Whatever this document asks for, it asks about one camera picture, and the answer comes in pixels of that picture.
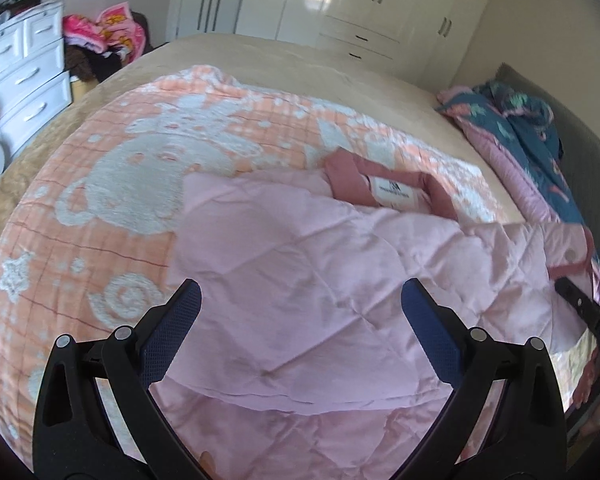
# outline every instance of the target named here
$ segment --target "drawer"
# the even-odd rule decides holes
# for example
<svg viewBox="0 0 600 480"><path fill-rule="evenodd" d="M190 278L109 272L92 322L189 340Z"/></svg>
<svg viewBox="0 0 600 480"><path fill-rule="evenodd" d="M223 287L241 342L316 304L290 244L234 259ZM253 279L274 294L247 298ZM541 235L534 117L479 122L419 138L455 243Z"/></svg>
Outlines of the drawer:
<svg viewBox="0 0 600 480"><path fill-rule="evenodd" d="M331 16L325 16L320 32L324 36L346 41L347 43L361 46L367 50L377 52L383 56L394 59L397 57L400 43L391 38L376 34L367 28L343 22Z"/></svg>
<svg viewBox="0 0 600 480"><path fill-rule="evenodd" d="M62 40L25 58L19 65L0 78L0 118L15 105L55 78L64 70Z"/></svg>
<svg viewBox="0 0 600 480"><path fill-rule="evenodd" d="M70 103L69 73L64 72L41 86L0 120L0 143L9 158Z"/></svg>
<svg viewBox="0 0 600 480"><path fill-rule="evenodd" d="M0 31L0 72L19 62L23 54L22 23Z"/></svg>
<svg viewBox="0 0 600 480"><path fill-rule="evenodd" d="M24 55L62 39L62 6L47 7L24 20Z"/></svg>
<svg viewBox="0 0 600 480"><path fill-rule="evenodd" d="M377 54L357 45L346 43L345 41L335 40L329 36L324 36L323 34L318 36L318 41L315 46L322 50L338 52L343 56L349 57L349 59L364 63L376 70L376 72L391 73L394 67L393 60L386 56L382 56L381 54Z"/></svg>

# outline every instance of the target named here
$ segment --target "screw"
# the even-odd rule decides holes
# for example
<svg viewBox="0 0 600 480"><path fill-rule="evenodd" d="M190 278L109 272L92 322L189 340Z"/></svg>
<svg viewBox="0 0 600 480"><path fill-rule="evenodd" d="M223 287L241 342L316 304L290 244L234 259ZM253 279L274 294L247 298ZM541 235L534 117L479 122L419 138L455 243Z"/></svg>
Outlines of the screw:
<svg viewBox="0 0 600 480"><path fill-rule="evenodd" d="M56 339L56 346L58 348L64 348L71 342L71 338L67 335L61 335L58 339Z"/></svg>
<svg viewBox="0 0 600 480"><path fill-rule="evenodd" d="M487 340L487 333L481 328L472 328L470 334L471 339L475 341L482 342Z"/></svg>
<svg viewBox="0 0 600 480"><path fill-rule="evenodd" d="M118 341L124 341L131 336L131 329L128 326L121 326L114 334Z"/></svg>
<svg viewBox="0 0 600 480"><path fill-rule="evenodd" d="M539 337L532 337L531 346L536 350L544 350L544 341L542 341L542 339Z"/></svg>

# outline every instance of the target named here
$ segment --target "pink comforter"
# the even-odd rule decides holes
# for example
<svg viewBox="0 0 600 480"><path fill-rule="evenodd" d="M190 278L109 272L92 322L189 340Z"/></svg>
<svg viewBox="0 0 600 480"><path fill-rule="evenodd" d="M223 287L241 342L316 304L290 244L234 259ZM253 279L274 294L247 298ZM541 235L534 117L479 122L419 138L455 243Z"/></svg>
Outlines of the pink comforter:
<svg viewBox="0 0 600 480"><path fill-rule="evenodd" d="M170 280L196 279L203 309L153 391L232 480L388 478L450 393L402 314L404 281L467 326L558 352L584 326L552 279L591 293L592 249L579 225L353 206L319 172L191 174Z"/></svg>

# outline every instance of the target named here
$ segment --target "bed headboard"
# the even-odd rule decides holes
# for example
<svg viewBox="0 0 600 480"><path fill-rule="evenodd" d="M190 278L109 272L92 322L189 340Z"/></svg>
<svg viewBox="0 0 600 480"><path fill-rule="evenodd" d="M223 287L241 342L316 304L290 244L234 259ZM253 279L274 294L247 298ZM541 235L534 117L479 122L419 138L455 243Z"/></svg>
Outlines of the bed headboard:
<svg viewBox="0 0 600 480"><path fill-rule="evenodd" d="M509 65L501 65L496 78L515 90L544 99L553 109L555 125L564 147L560 169L593 233L600 254L600 139L560 101Z"/></svg>

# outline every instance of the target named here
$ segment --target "beige bed sheet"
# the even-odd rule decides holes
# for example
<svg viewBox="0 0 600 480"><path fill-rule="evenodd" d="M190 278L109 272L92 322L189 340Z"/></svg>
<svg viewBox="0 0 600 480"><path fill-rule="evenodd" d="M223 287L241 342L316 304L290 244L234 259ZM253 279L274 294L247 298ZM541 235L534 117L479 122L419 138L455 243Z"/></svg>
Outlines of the beige bed sheet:
<svg viewBox="0 0 600 480"><path fill-rule="evenodd" d="M380 75L358 62L279 41L229 34L200 34L143 56L98 85L43 130L0 178L0 234L33 178L52 153L95 111L124 92L157 77L210 64L241 83L311 95L347 105L427 144L480 167L509 221L522 221L507 191L462 133L434 111L435 97L404 81ZM413 129L414 107L431 112Z"/></svg>

